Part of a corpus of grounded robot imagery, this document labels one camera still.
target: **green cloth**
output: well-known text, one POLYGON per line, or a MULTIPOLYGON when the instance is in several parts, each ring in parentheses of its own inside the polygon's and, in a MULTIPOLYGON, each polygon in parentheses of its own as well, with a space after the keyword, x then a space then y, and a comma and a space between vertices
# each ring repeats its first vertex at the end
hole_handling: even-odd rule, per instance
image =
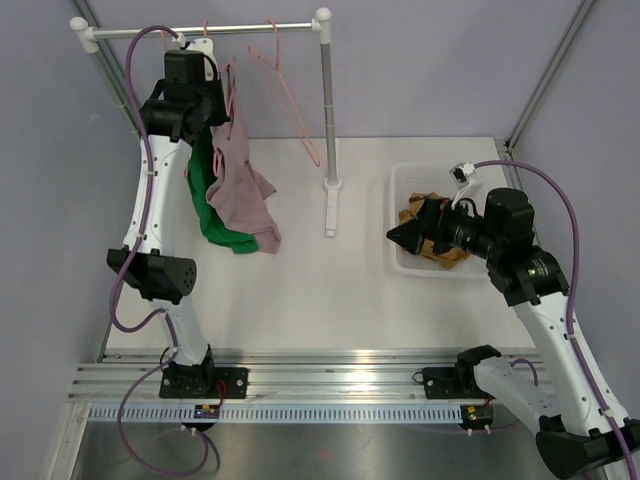
POLYGON ((216 181, 213 174, 213 143, 211 129, 205 128, 197 138, 189 160, 187 182, 193 206, 200 217, 200 231, 211 243, 229 247, 233 253, 258 251, 256 237, 235 232, 224 226, 215 208, 207 203, 207 189, 216 181))

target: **pink cloth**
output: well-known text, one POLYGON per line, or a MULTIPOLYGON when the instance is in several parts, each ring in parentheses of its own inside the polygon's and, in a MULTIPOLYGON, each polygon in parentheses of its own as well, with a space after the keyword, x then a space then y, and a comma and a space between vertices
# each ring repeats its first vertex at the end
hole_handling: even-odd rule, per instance
POLYGON ((276 189, 249 162, 249 139, 236 105, 233 70, 232 64, 224 67, 231 121, 213 129, 214 173, 218 179, 209 187, 206 197, 225 227, 254 235, 261 252, 277 253, 280 232, 264 203, 276 189))

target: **white plastic bin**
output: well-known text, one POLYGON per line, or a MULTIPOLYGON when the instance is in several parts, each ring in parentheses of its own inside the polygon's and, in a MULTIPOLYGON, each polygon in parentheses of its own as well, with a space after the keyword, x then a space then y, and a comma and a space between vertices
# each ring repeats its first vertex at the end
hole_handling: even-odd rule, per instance
MULTIPOLYGON (((412 193, 431 192, 444 197, 453 198, 455 196, 457 188, 448 168, 420 163, 399 163, 393 167, 391 171, 391 198, 389 202, 391 218, 389 219, 389 228, 394 228, 400 224, 398 214, 400 211, 409 208, 409 197, 412 193)), ((480 191, 471 197, 475 200, 480 213, 484 209, 486 196, 487 190, 483 185, 480 191)), ((471 256, 447 270, 434 260, 420 255, 411 255, 391 241, 389 241, 389 244, 391 264, 401 273, 418 277, 448 279, 477 280, 488 278, 486 262, 478 257, 471 256)))

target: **brown cloth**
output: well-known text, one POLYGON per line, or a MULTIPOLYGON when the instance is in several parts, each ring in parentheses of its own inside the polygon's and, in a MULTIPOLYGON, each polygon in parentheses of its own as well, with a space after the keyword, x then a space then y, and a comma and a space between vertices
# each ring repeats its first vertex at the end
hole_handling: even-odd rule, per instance
MULTIPOLYGON (((406 223, 412 218, 414 218, 420 208, 422 208, 422 204, 424 203, 425 198, 441 198, 437 193, 412 193, 409 197, 409 209, 402 210, 398 216, 400 217, 400 224, 406 223)), ((446 268, 447 270, 454 267, 461 262, 465 258, 469 257, 469 254, 462 250, 461 248, 454 247, 449 250, 447 253, 443 253, 442 255, 435 255, 433 253, 433 242, 431 240, 424 241, 424 246, 422 247, 421 255, 425 258, 430 258, 431 260, 435 260, 440 264, 442 268, 446 268)))

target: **gray wall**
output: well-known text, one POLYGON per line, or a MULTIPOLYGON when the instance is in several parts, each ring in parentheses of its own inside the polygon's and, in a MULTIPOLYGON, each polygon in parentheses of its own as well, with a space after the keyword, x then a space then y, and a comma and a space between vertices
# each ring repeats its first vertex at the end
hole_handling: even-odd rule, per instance
POLYGON ((131 213, 139 149, 69 3, 1 10, 0 476, 22 480, 38 477, 75 368, 104 334, 104 258, 131 213))
MULTIPOLYGON (((640 416, 638 197, 640 4, 601 1, 517 146, 566 189, 581 230, 577 313, 615 393, 640 416)), ((559 199, 526 177, 541 240, 570 268, 559 199)))
MULTIPOLYGON (((144 27, 309 21, 334 14, 336 129, 340 136, 506 137, 578 0, 92 0, 103 25, 144 27)), ((219 36, 220 59, 240 64, 239 98, 253 137, 292 137, 247 45, 272 52, 273 34, 219 36)), ((291 88, 322 134, 318 38, 282 37, 291 88)), ((116 46, 124 56, 127 41, 116 46)), ((141 42, 136 82, 148 95, 162 73, 160 39, 141 42)))

